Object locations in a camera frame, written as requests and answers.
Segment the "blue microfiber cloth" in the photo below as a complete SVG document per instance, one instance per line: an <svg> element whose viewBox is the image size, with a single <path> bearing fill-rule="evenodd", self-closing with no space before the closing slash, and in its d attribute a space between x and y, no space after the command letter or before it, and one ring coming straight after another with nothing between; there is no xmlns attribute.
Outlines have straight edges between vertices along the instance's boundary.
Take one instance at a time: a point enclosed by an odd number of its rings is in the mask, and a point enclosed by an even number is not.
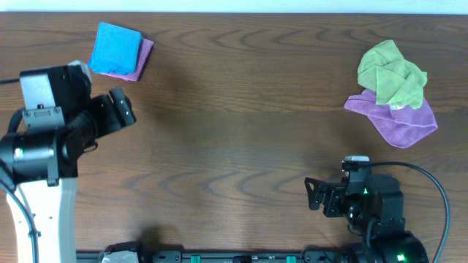
<svg viewBox="0 0 468 263"><path fill-rule="evenodd" d="M95 73L127 75L137 66L142 34L138 31L100 23L88 66Z"/></svg>

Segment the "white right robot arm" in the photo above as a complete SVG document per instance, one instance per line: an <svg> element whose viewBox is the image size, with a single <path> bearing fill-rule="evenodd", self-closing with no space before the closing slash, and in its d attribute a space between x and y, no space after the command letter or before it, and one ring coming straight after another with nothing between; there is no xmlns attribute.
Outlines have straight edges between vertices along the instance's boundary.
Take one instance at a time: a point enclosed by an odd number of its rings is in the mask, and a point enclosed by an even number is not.
<svg viewBox="0 0 468 263"><path fill-rule="evenodd" d="M429 258L421 241L405 229L404 198L397 179L349 175L340 183L306 178L309 209L327 218L343 217L363 241L349 245L334 262L420 262Z"/></svg>

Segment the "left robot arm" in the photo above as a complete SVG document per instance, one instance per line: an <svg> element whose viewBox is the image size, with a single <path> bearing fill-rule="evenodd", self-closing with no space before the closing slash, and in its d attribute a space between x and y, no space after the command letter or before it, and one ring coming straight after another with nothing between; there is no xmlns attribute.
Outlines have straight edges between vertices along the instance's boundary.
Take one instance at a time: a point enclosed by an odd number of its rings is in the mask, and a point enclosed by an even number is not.
<svg viewBox="0 0 468 263"><path fill-rule="evenodd" d="M19 262L76 262L78 159L97 140L135 123L121 88L80 103L70 120L60 107L38 109L25 132L1 140L1 187L7 194Z"/></svg>

